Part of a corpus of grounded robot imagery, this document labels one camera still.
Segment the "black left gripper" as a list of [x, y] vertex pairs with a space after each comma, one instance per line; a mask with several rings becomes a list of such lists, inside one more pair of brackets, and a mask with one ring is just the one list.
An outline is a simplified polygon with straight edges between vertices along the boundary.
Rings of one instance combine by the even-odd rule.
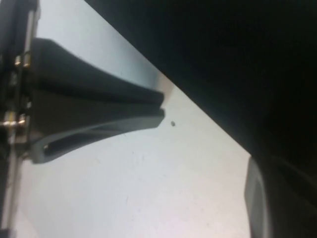
[[30, 61], [37, 87], [51, 91], [33, 92], [31, 158], [35, 164], [113, 136], [156, 128], [165, 116], [159, 107], [163, 93], [104, 72], [52, 40], [37, 38], [32, 43], [39, 14], [37, 0], [0, 2], [2, 238], [16, 236], [21, 167], [28, 157], [31, 102], [26, 81]]

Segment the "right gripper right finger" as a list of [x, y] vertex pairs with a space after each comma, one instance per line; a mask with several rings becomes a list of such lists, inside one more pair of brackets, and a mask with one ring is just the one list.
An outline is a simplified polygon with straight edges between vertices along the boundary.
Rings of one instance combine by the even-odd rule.
[[317, 209], [317, 185], [305, 173], [286, 161], [278, 160], [279, 200], [285, 207]]

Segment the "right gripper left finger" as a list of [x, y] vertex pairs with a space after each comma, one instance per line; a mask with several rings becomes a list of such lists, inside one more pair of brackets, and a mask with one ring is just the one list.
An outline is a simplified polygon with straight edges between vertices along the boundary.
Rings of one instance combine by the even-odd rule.
[[244, 198], [251, 237], [315, 238], [317, 210], [280, 203], [276, 162], [249, 158]]

